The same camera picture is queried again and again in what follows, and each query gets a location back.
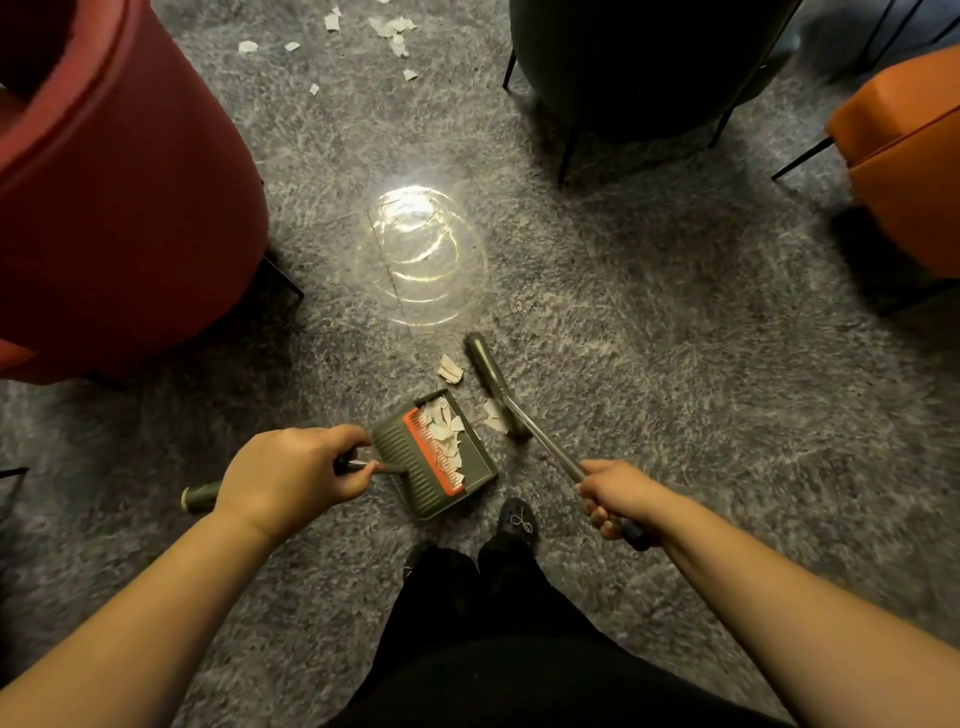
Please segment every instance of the hand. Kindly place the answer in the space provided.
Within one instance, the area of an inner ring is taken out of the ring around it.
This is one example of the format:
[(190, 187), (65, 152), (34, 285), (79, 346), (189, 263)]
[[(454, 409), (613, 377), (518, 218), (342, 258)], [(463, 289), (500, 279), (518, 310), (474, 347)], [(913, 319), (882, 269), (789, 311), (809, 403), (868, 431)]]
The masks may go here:
[(334, 505), (367, 490), (375, 462), (338, 477), (333, 461), (370, 444), (370, 435), (356, 425), (254, 435), (227, 467), (213, 513), (246, 522), (278, 545)]
[(600, 535), (608, 541), (622, 538), (610, 520), (615, 513), (642, 523), (656, 542), (655, 514), (664, 501), (679, 496), (623, 460), (583, 460), (580, 464), (589, 475), (577, 486), (577, 493)]

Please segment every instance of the finger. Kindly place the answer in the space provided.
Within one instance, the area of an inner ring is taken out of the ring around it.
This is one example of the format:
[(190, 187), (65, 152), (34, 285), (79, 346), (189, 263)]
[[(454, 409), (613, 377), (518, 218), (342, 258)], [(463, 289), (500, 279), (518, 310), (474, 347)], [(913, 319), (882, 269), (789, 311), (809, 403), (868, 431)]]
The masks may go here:
[(607, 522), (609, 517), (610, 516), (608, 515), (607, 511), (600, 507), (593, 511), (593, 513), (590, 515), (590, 522), (593, 523), (594, 528), (599, 528)]
[(623, 538), (620, 529), (609, 521), (600, 526), (600, 535), (607, 539), (607, 541), (616, 541), (617, 539)]
[(590, 474), (602, 473), (603, 471), (608, 471), (614, 465), (616, 465), (616, 460), (581, 460), (580, 464), (583, 466), (584, 470)]
[(373, 473), (376, 472), (376, 466), (377, 462), (373, 460), (367, 463), (362, 471), (350, 473), (340, 478), (340, 494), (343, 496), (343, 500), (353, 500), (370, 487), (370, 480)]
[(324, 433), (324, 444), (337, 454), (373, 444), (370, 434), (359, 425), (337, 425)]

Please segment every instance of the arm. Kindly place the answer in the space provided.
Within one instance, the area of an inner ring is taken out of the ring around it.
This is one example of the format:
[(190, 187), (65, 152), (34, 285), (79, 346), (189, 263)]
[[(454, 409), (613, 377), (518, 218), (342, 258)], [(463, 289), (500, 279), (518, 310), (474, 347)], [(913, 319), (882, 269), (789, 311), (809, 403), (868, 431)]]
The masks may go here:
[(0, 725), (169, 725), (213, 636), (274, 548), (367, 488), (373, 463), (341, 478), (332, 464), (368, 444), (350, 425), (250, 440), (213, 513), (0, 692)]
[(623, 462), (584, 463), (593, 525), (646, 524), (801, 725), (946, 728), (960, 716), (960, 652), (793, 564)]

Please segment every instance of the left hand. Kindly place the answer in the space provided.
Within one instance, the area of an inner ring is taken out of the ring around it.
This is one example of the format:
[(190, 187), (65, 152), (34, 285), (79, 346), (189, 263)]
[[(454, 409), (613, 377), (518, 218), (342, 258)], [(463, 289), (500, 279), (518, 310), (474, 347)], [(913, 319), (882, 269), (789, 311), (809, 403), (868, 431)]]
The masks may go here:
[(333, 461), (371, 444), (367, 431), (356, 425), (254, 435), (227, 467), (213, 513), (252, 525), (279, 545), (334, 505), (367, 490), (375, 462), (338, 477)]

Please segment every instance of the forearm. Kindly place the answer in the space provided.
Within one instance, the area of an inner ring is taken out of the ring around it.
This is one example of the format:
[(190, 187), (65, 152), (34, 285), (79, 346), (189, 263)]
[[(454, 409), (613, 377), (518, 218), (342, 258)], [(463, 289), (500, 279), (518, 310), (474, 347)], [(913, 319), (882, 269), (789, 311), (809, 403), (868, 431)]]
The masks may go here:
[(63, 643), (0, 692), (0, 724), (171, 722), (233, 603), (272, 550), (217, 515), (197, 522)]
[(798, 722), (955, 723), (960, 653), (676, 498), (656, 517), (664, 549)]

